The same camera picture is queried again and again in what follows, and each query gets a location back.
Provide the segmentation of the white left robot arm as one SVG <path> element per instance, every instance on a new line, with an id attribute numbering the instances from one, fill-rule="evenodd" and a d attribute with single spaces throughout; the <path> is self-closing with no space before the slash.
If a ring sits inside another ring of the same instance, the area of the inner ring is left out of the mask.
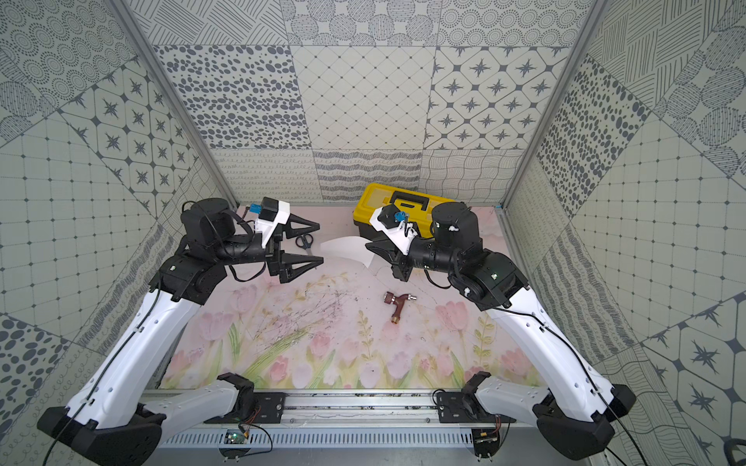
<path id="1" fill-rule="evenodd" d="M 242 423 L 260 409 L 254 383 L 234 373 L 162 402 L 141 403 L 151 376 L 188 323 L 235 266 L 261 264 L 281 283 L 322 265 L 320 256 L 281 247 L 319 230 L 289 203 L 263 198 L 246 221 L 227 200 L 188 202 L 178 249 L 157 270 L 149 291 L 103 365 L 66 405 L 46 409 L 37 427 L 97 465 L 141 465 L 164 441 L 205 421 Z"/>

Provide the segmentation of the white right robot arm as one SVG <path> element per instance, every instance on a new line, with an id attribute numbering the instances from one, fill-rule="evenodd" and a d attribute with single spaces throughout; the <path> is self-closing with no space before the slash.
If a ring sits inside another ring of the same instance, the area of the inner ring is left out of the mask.
<path id="1" fill-rule="evenodd" d="M 518 344 L 544 380 L 522 386 L 479 371 L 462 388 L 460 407 L 440 399 L 445 416 L 501 417 L 538 429 L 557 452 L 582 460 L 607 450 L 636 402 L 624 384 L 612 384 L 577 353 L 539 302 L 528 279 L 505 254 L 483 245 L 476 213 L 462 202 L 437 205 L 429 237 L 396 205 L 374 211 L 378 232 L 367 250 L 382 257 L 402 282 L 415 269 L 443 272 L 460 296 L 486 313 Z"/>

